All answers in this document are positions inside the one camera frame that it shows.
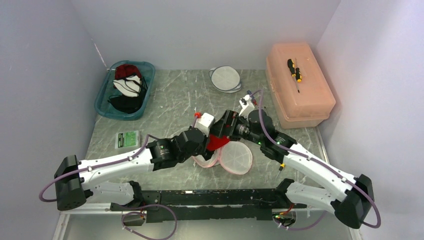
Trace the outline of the bright red bra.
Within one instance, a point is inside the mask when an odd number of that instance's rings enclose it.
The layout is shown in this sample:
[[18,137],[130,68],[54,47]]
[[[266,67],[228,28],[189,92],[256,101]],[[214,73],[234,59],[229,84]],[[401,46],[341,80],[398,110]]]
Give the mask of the bright red bra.
[[225,146],[230,142],[230,139],[227,136],[223,137],[217,137],[215,135],[209,136],[209,142],[206,146],[206,149],[210,152],[214,152],[217,149],[220,149],[221,147]]

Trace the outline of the pink zip mesh laundry bag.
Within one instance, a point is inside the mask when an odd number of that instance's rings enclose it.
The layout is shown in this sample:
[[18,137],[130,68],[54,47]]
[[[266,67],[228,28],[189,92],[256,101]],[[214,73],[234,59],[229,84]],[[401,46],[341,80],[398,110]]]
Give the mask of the pink zip mesh laundry bag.
[[227,172],[234,175],[244,175],[253,166],[253,154],[242,142],[230,141],[223,147],[214,151],[210,159],[202,155],[192,157],[194,162],[202,168],[212,168],[220,165]]

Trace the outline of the white mesh blue zip laundry bag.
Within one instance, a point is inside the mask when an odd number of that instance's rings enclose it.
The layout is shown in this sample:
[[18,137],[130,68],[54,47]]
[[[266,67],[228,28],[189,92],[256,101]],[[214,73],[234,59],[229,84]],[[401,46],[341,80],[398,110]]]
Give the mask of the white mesh blue zip laundry bag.
[[229,65],[211,68],[208,71],[212,85],[223,93],[236,93],[242,88],[239,72]]

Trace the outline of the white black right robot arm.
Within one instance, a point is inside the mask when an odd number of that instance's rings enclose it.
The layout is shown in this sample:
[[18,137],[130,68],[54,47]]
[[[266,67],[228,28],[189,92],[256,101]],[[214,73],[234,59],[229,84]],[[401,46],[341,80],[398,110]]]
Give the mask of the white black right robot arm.
[[263,110],[253,110],[247,117],[226,110],[211,124],[209,135],[255,143],[265,157],[294,168],[319,184],[313,187],[283,179],[274,190],[280,207],[303,204],[320,208],[352,229],[362,225],[375,229],[381,226],[381,214],[369,177],[364,174],[356,177],[315,156],[294,138],[276,130],[273,120]]

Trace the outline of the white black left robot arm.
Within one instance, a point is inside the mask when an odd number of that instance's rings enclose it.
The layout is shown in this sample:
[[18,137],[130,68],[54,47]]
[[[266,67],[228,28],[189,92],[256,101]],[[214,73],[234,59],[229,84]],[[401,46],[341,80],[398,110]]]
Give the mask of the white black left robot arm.
[[192,156],[205,153],[209,130],[189,127],[172,138],[158,138],[136,150],[97,160],[77,160],[65,157],[54,174],[56,206],[68,211],[84,205],[88,200],[139,209],[144,203],[141,186],[129,181],[123,184],[109,180],[126,173],[148,173],[173,168]]

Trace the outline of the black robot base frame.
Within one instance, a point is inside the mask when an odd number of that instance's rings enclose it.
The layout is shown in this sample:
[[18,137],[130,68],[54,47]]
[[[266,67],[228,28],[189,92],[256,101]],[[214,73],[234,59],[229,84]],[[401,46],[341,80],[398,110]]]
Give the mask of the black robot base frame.
[[126,205],[111,203],[110,210],[146,212],[147,223],[163,221],[255,219],[269,221],[279,210],[306,208],[291,203],[286,196],[294,180],[285,178],[276,188],[211,190],[141,190],[136,184],[136,198]]

